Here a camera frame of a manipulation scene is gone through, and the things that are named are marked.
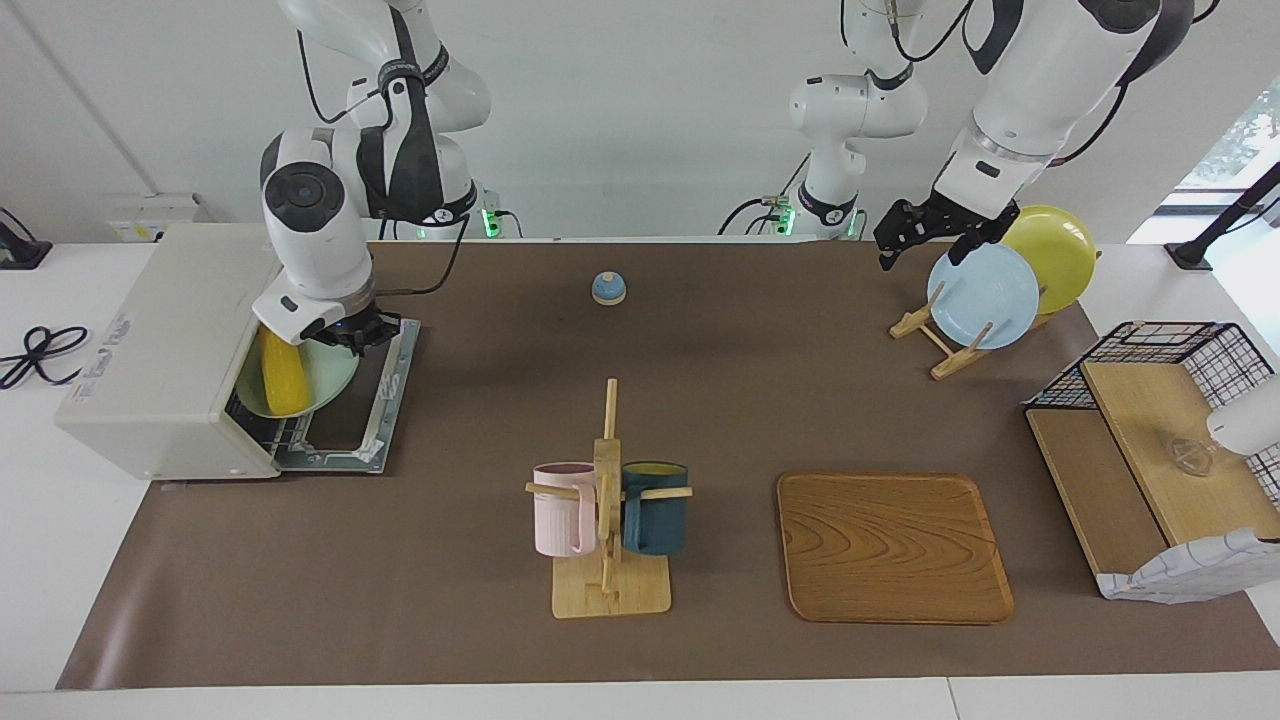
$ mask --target dark teal mug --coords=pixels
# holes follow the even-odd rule
[[[622,466],[622,547],[640,555],[672,555],[685,547],[687,497],[641,500],[646,489],[682,488],[689,468],[675,462],[643,461]]]

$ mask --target wooden board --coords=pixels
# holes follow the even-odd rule
[[[1093,573],[1133,573],[1169,548],[1102,414],[1029,410],[1062,505]]]
[[[605,552],[602,546],[591,555],[552,561],[552,615],[570,620],[671,610],[671,575],[664,556],[620,550],[613,562],[616,589],[607,593],[600,587]]]
[[[1245,527],[1280,537],[1280,512],[1243,457],[1219,452],[1207,478],[1174,465],[1167,438],[1208,441],[1210,406],[1185,368],[1087,363],[1084,378],[1171,546]]]
[[[788,473],[778,512],[787,591],[805,620],[989,625],[1014,614],[964,475]]]

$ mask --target white wall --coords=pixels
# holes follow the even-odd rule
[[[737,201],[776,192],[804,154],[787,120],[791,87],[861,69],[840,45],[836,0],[430,3],[451,51],[494,96],[492,120],[460,141],[476,177],[530,234],[714,232]],[[963,1],[936,5],[924,38]],[[56,73],[36,67],[29,47],[3,42],[0,202],[55,240],[104,237],[90,229],[95,197],[141,192],[146,179],[198,193],[214,219],[259,218],[262,146],[284,127],[315,122],[292,28],[273,1],[0,0],[4,38],[17,32],[10,6],[146,178],[101,131],[86,129],[93,123],[83,109],[68,110],[74,96],[47,85]],[[1088,155],[1047,173],[1024,200],[1062,205],[1101,241],[1124,241],[1280,73],[1276,20],[1272,0],[1224,3],[1130,91]],[[347,79],[366,74],[319,46],[312,70],[329,111]],[[959,42],[919,77],[933,108],[920,133],[864,143],[873,219],[901,193],[923,196],[983,86]],[[1076,141],[1089,131],[1082,126]]]

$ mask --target light blue plate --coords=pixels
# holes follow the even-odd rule
[[[959,266],[946,255],[929,273],[933,297],[938,283],[946,283],[933,304],[933,322],[947,337],[968,347],[987,323],[996,327],[978,343],[978,350],[996,350],[1023,337],[1036,322],[1039,284],[1036,272],[1018,251],[1004,245],[983,245]]]

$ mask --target small blue round object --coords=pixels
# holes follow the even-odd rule
[[[627,297],[627,283],[622,275],[605,270],[591,281],[591,299],[600,305],[617,305]]]

